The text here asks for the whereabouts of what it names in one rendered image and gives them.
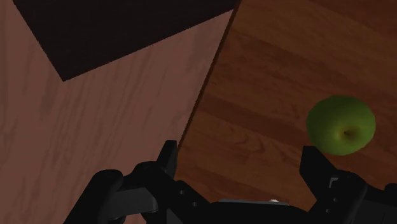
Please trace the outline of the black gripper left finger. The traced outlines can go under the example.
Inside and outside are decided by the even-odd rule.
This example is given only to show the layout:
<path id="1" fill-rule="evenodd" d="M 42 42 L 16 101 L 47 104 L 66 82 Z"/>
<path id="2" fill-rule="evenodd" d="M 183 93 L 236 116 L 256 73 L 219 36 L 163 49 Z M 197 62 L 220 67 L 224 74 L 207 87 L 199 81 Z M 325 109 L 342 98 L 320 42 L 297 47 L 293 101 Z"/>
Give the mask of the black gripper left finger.
<path id="1" fill-rule="evenodd" d="M 147 224 L 212 224 L 211 204 L 184 181 L 174 180 L 177 142 L 167 140 L 155 161 L 124 176 L 99 171 L 88 182 L 63 224 L 123 224 L 141 214 Z"/>

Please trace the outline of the green apple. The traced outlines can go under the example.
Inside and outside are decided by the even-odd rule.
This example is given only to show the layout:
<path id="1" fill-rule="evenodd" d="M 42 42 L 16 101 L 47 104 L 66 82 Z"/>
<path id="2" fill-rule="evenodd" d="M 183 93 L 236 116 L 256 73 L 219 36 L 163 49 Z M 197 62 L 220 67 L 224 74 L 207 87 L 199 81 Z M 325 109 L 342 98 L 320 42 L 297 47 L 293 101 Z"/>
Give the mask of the green apple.
<path id="1" fill-rule="evenodd" d="M 363 101 L 333 95 L 317 102 L 308 112 L 310 142 L 322 153 L 344 156 L 365 147 L 373 138 L 376 119 Z"/>

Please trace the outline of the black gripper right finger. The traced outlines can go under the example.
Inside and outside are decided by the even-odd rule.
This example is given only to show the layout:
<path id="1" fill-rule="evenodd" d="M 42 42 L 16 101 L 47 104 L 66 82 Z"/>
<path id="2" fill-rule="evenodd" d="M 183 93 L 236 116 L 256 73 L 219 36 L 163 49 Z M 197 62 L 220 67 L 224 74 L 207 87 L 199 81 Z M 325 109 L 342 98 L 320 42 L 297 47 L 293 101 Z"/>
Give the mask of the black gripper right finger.
<path id="1" fill-rule="evenodd" d="M 304 146 L 300 175 L 316 198 L 309 214 L 324 224 L 397 224 L 397 183 L 383 190 L 337 169 L 314 146 Z"/>

